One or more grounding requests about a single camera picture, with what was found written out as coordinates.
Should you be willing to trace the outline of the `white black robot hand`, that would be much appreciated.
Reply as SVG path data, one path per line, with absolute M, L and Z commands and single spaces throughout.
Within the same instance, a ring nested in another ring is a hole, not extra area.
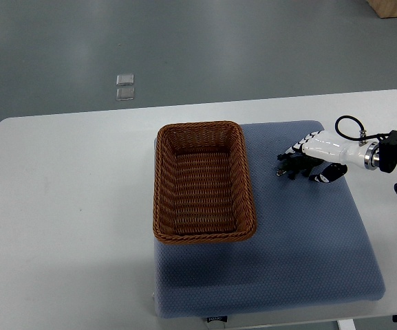
M 349 140 L 331 131 L 315 131 L 283 154 L 305 154 L 323 160 L 307 177 L 319 183 L 334 182 L 344 176 L 349 164 L 371 171 L 378 168 L 378 143 L 368 142 L 364 135 Z

